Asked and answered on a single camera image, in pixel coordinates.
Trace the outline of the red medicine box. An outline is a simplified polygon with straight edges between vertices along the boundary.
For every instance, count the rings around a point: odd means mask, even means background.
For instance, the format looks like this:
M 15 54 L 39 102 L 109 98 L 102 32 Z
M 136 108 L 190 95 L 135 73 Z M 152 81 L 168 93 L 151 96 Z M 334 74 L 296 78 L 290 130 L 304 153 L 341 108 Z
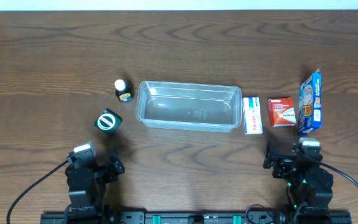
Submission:
M 292 98 L 273 98 L 267 102 L 271 127 L 296 125 Z

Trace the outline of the green Zam-Buk box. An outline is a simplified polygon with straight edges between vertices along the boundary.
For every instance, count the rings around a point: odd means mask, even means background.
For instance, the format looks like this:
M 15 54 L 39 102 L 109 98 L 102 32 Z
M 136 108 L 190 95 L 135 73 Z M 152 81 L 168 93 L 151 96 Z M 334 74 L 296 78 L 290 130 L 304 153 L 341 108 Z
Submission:
M 110 110 L 106 108 L 103 112 L 98 116 L 93 125 L 98 128 L 100 131 L 107 135 L 112 135 L 117 130 L 117 128 L 121 125 L 122 118 Z

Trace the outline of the white Panadol box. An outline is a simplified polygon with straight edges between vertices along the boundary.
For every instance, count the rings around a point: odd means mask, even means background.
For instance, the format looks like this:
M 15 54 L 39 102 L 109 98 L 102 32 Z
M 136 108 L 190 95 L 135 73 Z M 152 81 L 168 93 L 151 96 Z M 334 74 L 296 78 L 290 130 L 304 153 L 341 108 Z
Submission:
M 260 113 L 259 97 L 244 97 L 243 113 L 245 134 L 262 134 L 263 126 Z

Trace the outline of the dark syrup bottle white cap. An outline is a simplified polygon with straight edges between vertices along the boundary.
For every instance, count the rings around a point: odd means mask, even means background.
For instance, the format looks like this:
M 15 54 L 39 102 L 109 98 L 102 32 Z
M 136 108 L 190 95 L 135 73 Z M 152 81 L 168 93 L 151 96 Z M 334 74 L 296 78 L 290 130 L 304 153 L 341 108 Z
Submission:
M 127 103 L 133 99 L 132 88 L 124 80 L 116 80 L 114 87 L 116 89 L 115 94 L 120 102 Z

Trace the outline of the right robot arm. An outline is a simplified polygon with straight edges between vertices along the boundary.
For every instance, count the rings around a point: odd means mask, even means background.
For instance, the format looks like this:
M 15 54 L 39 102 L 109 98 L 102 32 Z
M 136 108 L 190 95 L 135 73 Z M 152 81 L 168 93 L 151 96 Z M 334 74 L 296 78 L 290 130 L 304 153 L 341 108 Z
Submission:
M 273 169 L 272 176 L 287 182 L 289 211 L 300 215 L 322 215 L 333 197 L 333 175 L 321 168 L 320 145 L 297 143 L 293 155 L 282 154 L 269 143 L 263 168 Z

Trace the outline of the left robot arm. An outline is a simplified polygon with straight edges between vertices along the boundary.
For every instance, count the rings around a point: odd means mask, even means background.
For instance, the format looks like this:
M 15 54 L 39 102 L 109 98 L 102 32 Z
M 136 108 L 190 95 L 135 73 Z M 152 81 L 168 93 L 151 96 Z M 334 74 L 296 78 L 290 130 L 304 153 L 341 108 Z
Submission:
M 71 210 L 75 218 L 99 217 L 104 212 L 106 184 L 125 173 L 119 155 L 113 151 L 109 162 L 99 166 L 92 149 L 75 151 L 67 156 L 69 166 L 65 170 L 69 186 Z

